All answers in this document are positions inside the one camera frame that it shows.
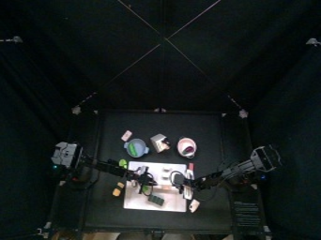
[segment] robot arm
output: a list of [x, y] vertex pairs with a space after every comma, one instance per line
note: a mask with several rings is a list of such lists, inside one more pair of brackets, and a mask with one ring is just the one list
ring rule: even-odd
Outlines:
[[222, 172], [214, 172], [194, 180], [184, 178], [183, 174], [176, 174], [174, 176], [172, 185], [179, 190], [187, 186], [192, 190], [199, 191], [218, 186], [225, 180], [231, 179], [234, 176], [250, 174], [255, 171], [266, 173], [273, 171], [281, 165], [281, 157], [273, 146], [261, 146], [253, 150], [249, 160], [234, 164]]
[[152, 175], [148, 173], [148, 167], [142, 167], [136, 171], [132, 171], [120, 167], [115, 160], [96, 161], [84, 153], [83, 147], [77, 143], [60, 142], [56, 144], [51, 160], [55, 166], [63, 167], [69, 171], [68, 179], [71, 181], [79, 178], [76, 174], [81, 174], [81, 170], [87, 167], [99, 172], [126, 177], [127, 181], [135, 181], [140, 187], [139, 194], [143, 191], [143, 186], [156, 186]]

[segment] black fabric wall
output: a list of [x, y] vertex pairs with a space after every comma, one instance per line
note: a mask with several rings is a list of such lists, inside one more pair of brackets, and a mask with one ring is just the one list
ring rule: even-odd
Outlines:
[[275, 143], [283, 161], [263, 192], [277, 239], [320, 239], [320, 79], [321, 48], [310, 47], [250, 114], [253, 144]]
[[84, 108], [250, 109], [320, 25], [317, 0], [1, 1], [1, 18]]
[[[1, 35], [11, 34], [0, 22]], [[53, 185], [51, 153], [67, 138], [71, 108], [29, 55], [0, 44], [0, 239], [44, 227]]]

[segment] light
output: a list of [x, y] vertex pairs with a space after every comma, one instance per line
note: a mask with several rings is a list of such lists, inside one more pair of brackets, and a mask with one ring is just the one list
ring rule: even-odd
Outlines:
[[308, 45], [314, 45], [314, 47], [317, 47], [317, 44], [321, 45], [321, 42], [317, 41], [316, 38], [310, 38], [310, 39], [308, 40], [306, 44], [308, 44]]

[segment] green object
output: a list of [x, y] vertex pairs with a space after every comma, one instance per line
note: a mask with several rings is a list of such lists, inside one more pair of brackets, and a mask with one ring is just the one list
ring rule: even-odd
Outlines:
[[124, 168], [124, 169], [127, 169], [127, 161], [124, 160], [124, 159], [120, 159], [119, 160], [119, 166], [122, 167], [122, 168]]
[[164, 200], [154, 195], [150, 195], [148, 201], [158, 204], [159, 206], [162, 206], [164, 203]]
[[132, 143], [130, 143], [128, 148], [130, 148], [130, 154], [131, 154], [134, 157], [136, 157], [135, 146], [134, 146]]
[[147, 192], [148, 191], [148, 187], [144, 185], [143, 186], [143, 192]]

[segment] sponge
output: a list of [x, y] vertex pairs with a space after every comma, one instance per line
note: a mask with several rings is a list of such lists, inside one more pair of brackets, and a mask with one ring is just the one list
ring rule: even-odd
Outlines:
[[135, 146], [134, 146], [132, 143], [130, 143], [128, 148], [130, 148], [130, 154], [131, 154], [134, 157], [136, 157]]

